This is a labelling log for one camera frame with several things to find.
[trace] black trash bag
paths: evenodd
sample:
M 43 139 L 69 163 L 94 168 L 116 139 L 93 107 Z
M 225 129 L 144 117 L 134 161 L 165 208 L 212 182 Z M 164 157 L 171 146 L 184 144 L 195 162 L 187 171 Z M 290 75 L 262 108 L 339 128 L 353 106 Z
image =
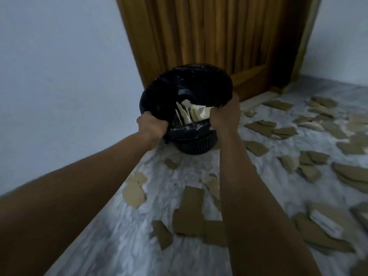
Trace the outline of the black trash bag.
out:
M 221 107 L 232 99 L 232 80 L 228 74 L 212 65 L 192 64 L 174 68 L 160 75 L 144 90 L 140 112 L 150 111 L 169 123 L 164 139 L 190 140 L 210 133 L 209 119 L 189 125 L 172 127 L 176 102 L 189 100 L 192 104 Z

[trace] gray marble floor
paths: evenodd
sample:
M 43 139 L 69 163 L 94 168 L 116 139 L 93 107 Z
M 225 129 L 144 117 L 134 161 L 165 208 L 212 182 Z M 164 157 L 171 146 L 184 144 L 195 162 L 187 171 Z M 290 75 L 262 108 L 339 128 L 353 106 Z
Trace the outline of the gray marble floor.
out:
M 278 127 L 290 126 L 300 114 L 315 115 L 308 113 L 305 105 L 305 100 L 313 94 L 333 98 L 339 103 L 337 123 L 343 128 L 348 113 L 368 113 L 368 88 L 302 77 L 281 97 L 295 105 L 289 112 L 260 105 L 256 107 L 255 117 L 242 116 L 241 123 L 264 119 L 277 122 Z M 315 150 L 331 155 L 330 162 L 368 167 L 368 156 L 343 155 L 335 146 L 337 140 L 328 133 L 298 128 L 298 135 L 282 141 L 270 140 L 242 125 L 239 133 L 242 139 L 256 140 L 270 149 L 262 157 L 251 153 L 250 157 L 262 180 L 289 216 L 305 212 L 306 202 L 310 200 L 344 209 L 368 202 L 367 194 L 340 183 L 329 165 L 318 167 L 323 176 L 311 184 L 297 174 L 289 175 L 279 163 L 279 155 L 298 156 L 301 150 Z M 167 157 L 179 161 L 180 167 L 169 170 L 163 164 Z M 144 156 L 135 171 L 142 171 L 149 178 L 143 186 L 147 195 L 145 204 L 137 210 L 127 206 L 122 199 L 123 184 L 46 275 L 231 275 L 227 249 L 205 245 L 199 239 L 174 237 L 174 243 L 162 252 L 156 237 L 150 235 L 150 223 L 156 219 L 161 219 L 172 231 L 172 214 L 179 206 L 186 185 L 205 189 L 202 182 L 208 173 L 219 174 L 219 151 L 189 156 L 173 146 L 161 144 Z M 221 219 L 207 189 L 203 213 L 206 219 Z M 359 242 L 368 254 L 368 237 L 360 236 Z M 334 252 L 326 256 L 310 250 L 324 276 L 349 275 L 349 268 L 358 260 L 355 254 Z

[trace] person's right arm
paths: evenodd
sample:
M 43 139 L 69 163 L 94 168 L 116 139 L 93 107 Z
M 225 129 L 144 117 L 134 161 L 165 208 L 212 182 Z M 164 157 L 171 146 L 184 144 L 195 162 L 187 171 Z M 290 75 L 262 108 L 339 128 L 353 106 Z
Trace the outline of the person's right arm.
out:
M 221 210 L 233 275 L 321 275 L 312 254 L 267 186 L 238 134 L 239 97 L 213 108 L 220 141 Z

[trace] person's left hand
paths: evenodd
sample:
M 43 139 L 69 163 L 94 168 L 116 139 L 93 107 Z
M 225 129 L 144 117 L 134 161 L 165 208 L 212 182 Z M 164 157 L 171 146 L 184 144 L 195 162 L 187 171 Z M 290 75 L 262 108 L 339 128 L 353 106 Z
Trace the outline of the person's left hand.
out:
M 152 148 L 155 148 L 158 141 L 166 134 L 168 122 L 159 120 L 151 112 L 146 111 L 137 119 L 139 132 L 150 138 Z

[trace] person's right hand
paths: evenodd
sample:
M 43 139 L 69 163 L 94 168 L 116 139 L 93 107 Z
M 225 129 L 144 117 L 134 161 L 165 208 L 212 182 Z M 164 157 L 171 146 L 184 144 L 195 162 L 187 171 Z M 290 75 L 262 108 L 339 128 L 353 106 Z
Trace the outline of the person's right hand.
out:
M 238 132 L 239 120 L 239 96 L 235 92 L 232 93 L 232 99 L 225 106 L 211 109 L 209 122 L 218 134 Z

